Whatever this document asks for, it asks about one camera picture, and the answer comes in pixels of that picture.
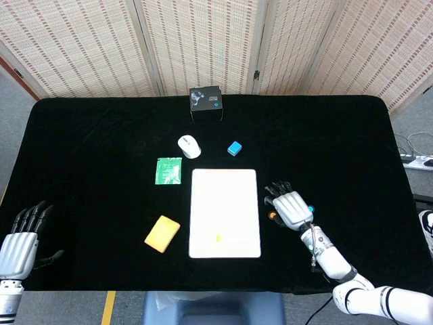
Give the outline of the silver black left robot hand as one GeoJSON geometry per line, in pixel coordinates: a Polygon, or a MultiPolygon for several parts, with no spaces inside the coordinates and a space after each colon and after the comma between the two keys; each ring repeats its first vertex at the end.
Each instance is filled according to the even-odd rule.
{"type": "Polygon", "coordinates": [[[41,233],[54,206],[43,200],[29,209],[21,210],[1,245],[1,279],[22,281],[32,270],[53,264],[64,254],[58,250],[52,256],[37,259],[41,233]]]}

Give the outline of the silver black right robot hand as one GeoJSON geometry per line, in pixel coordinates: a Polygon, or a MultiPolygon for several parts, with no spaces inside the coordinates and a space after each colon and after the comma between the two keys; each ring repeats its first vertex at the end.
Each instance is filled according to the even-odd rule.
{"type": "Polygon", "coordinates": [[[273,181],[265,191],[264,203],[273,207],[268,218],[279,227],[300,231],[313,222],[313,212],[289,181],[273,181]]]}

